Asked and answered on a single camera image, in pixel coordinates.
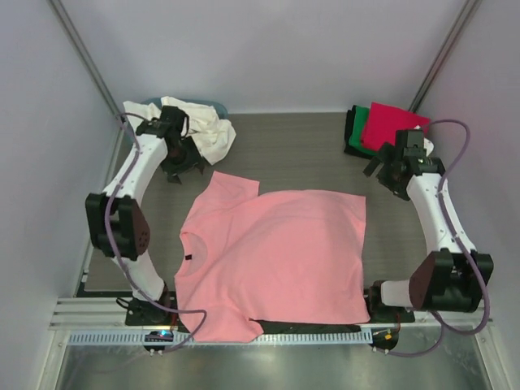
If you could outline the pink t-shirt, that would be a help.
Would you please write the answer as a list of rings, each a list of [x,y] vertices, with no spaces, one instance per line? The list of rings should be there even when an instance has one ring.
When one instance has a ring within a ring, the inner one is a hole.
[[[366,199],[327,190],[260,193],[215,172],[180,230],[181,322],[199,342],[250,342],[255,319],[366,323]]]

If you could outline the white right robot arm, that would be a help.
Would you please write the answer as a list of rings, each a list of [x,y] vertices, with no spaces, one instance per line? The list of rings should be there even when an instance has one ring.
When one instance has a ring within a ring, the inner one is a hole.
[[[363,173],[395,196],[413,203],[427,244],[427,256],[406,280],[375,282],[367,291],[366,311],[384,321],[396,308],[442,312],[483,311],[490,317],[488,281],[492,257],[479,252],[466,235],[449,194],[450,169],[428,155],[421,128],[399,130],[384,143]]]

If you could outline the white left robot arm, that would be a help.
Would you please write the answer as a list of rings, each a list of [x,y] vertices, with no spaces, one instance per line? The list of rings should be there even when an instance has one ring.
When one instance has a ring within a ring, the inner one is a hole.
[[[132,287],[132,295],[145,304],[145,315],[157,324],[172,316],[172,303],[163,298],[166,283],[158,275],[148,250],[150,226],[141,209],[154,173],[160,169],[170,183],[205,163],[188,135],[189,116],[177,106],[164,106],[158,117],[134,113],[117,115],[132,148],[122,167],[101,193],[85,200],[93,247],[112,258]]]

